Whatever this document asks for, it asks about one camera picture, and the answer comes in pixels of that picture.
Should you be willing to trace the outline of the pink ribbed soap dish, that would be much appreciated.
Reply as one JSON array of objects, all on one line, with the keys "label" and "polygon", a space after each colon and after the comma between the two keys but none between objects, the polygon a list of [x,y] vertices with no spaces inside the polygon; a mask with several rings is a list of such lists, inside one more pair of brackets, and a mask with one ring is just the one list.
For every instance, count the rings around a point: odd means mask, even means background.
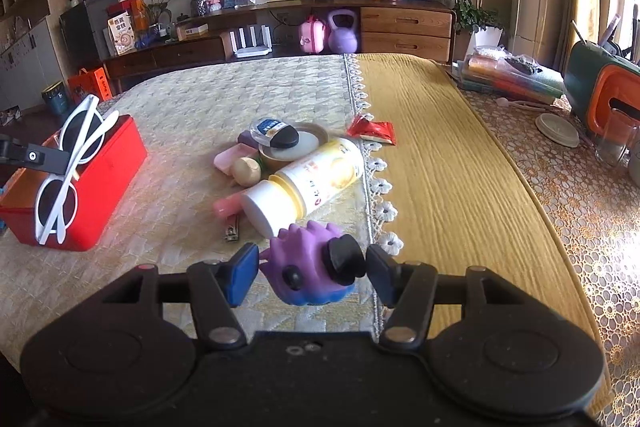
[{"label": "pink ribbed soap dish", "polygon": [[244,143],[236,143],[232,147],[226,148],[214,157],[214,167],[226,176],[230,176],[231,169],[235,161],[242,157],[257,158],[259,152],[257,148]]}]

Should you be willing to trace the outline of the pink tube with cap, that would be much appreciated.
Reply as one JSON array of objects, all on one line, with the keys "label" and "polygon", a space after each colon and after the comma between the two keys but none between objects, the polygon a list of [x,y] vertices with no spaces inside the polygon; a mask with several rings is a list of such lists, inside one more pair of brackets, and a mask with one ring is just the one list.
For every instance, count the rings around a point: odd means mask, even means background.
[{"label": "pink tube with cap", "polygon": [[217,219],[226,220],[243,212],[242,192],[233,193],[213,203],[213,213]]}]

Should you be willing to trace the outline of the red metal storage box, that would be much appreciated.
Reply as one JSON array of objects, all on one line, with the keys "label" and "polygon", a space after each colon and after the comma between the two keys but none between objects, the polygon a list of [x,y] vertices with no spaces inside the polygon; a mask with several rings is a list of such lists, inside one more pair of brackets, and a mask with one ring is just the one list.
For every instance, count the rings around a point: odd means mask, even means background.
[{"label": "red metal storage box", "polygon": [[[65,210],[75,214],[65,241],[58,243],[52,234],[46,246],[62,251],[88,251],[96,246],[145,157],[134,118],[120,116],[96,157],[79,168],[79,179],[70,188]],[[26,245],[38,244],[35,205],[38,188],[46,178],[43,172],[18,169],[1,195],[1,220]]]}]

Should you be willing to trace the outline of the purple spiky monster toy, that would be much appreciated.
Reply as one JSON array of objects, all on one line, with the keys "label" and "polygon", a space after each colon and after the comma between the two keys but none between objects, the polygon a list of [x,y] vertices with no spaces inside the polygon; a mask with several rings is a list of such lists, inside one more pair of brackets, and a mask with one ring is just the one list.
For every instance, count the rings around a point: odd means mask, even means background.
[{"label": "purple spiky monster toy", "polygon": [[308,221],[280,230],[259,254],[259,270],[288,305],[337,303],[366,275],[366,259],[351,235],[333,223]]}]

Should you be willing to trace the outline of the round white coaster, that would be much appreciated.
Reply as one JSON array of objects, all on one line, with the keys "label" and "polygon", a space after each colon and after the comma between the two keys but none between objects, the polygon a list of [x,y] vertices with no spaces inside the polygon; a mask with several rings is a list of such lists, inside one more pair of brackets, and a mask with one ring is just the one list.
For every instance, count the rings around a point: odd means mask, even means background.
[{"label": "round white coaster", "polygon": [[576,148],[580,143],[577,129],[558,115],[542,113],[536,118],[535,124],[544,136],[555,143],[568,148]]}]

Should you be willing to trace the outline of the wooden tv cabinet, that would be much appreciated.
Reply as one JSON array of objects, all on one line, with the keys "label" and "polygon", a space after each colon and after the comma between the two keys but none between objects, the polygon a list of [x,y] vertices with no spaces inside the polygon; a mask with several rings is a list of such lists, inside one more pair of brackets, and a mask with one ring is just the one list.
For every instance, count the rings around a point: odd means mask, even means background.
[{"label": "wooden tv cabinet", "polygon": [[178,40],[115,56],[103,64],[120,93],[130,82],[164,72],[235,62],[241,46],[262,46],[270,32],[269,57],[311,52],[405,53],[448,64],[454,52],[450,9],[424,0],[295,0],[222,9],[180,20]]}]

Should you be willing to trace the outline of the red snack packet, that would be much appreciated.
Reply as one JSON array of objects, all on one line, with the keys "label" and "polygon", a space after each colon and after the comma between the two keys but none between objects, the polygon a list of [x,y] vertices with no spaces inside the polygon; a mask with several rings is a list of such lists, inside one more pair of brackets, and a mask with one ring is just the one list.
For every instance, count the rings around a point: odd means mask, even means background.
[{"label": "red snack packet", "polygon": [[374,121],[358,115],[346,130],[351,138],[372,141],[380,144],[395,145],[394,126],[388,121]]}]

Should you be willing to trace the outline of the purple rectangular block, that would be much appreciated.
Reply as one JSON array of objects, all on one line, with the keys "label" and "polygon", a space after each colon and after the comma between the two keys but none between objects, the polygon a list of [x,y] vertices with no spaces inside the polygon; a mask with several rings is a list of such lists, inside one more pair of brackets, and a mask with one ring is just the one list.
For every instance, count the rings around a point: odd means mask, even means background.
[{"label": "purple rectangular block", "polygon": [[236,142],[242,143],[249,147],[253,147],[255,150],[258,149],[258,143],[255,141],[248,130],[242,131],[236,138]]}]

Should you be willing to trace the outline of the silver nail clipper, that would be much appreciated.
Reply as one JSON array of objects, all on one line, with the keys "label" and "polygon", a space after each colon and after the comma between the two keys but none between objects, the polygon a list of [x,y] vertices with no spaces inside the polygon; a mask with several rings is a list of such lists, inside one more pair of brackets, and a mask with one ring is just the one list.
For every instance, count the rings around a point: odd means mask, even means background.
[{"label": "silver nail clipper", "polygon": [[224,239],[227,242],[234,243],[240,239],[239,222],[238,215],[229,216],[224,220]]}]

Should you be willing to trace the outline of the black mini fridge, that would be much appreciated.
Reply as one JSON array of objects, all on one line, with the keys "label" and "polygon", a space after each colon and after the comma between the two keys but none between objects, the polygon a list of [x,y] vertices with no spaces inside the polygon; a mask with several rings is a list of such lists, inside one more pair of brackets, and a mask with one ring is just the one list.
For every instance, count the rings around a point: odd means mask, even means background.
[{"label": "black mini fridge", "polygon": [[104,38],[107,8],[118,0],[85,0],[60,15],[60,26],[72,71],[95,69],[111,54]]}]

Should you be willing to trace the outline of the white framed sunglasses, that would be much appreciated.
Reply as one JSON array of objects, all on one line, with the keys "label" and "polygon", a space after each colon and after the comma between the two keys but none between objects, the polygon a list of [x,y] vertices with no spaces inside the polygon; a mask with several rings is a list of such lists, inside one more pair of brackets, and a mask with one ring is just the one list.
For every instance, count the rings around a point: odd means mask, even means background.
[{"label": "white framed sunglasses", "polygon": [[65,174],[50,173],[42,181],[35,200],[35,239],[44,245],[53,236],[58,245],[66,239],[79,209],[75,183],[79,168],[89,164],[101,150],[106,134],[116,124],[117,110],[106,116],[98,111],[99,99],[89,94],[73,110],[58,134],[58,150],[70,152]]}]

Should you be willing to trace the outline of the purple kettlebell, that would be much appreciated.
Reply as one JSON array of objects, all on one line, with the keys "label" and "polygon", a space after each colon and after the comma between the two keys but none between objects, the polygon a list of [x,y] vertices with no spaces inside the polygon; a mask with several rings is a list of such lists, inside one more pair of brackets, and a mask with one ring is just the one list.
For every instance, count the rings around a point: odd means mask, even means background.
[{"label": "purple kettlebell", "polygon": [[[352,24],[349,27],[338,26],[336,19],[341,16],[348,17]],[[328,23],[330,28],[328,39],[330,50],[338,54],[356,53],[358,49],[358,39],[356,35],[357,14],[348,9],[334,10],[328,14]]]}]

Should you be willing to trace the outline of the beige round garlic toy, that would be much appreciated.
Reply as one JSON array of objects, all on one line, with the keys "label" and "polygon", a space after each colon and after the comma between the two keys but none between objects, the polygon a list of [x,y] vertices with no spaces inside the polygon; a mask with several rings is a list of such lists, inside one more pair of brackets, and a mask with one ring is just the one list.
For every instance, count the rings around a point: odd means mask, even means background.
[{"label": "beige round garlic toy", "polygon": [[235,159],[230,172],[235,183],[242,187],[252,187],[262,181],[262,166],[253,157]]}]

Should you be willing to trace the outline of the white yellow lotion bottle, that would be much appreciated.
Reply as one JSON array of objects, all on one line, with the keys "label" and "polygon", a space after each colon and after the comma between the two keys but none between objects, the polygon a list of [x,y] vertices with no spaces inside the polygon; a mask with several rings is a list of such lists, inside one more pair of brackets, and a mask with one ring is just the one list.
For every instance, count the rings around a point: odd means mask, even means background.
[{"label": "white yellow lotion bottle", "polygon": [[241,195],[244,215],[262,236],[277,236],[340,195],[363,175],[354,142],[340,138],[270,174]]}]

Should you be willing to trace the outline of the orange gift bag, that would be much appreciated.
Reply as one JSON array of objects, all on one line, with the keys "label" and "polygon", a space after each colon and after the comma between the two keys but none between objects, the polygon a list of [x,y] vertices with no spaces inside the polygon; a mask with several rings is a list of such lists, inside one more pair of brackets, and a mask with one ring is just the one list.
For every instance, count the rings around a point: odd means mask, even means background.
[{"label": "orange gift bag", "polygon": [[87,70],[82,68],[79,74],[67,79],[72,100],[79,104],[87,95],[96,96],[100,102],[113,98],[111,86],[103,67]]}]

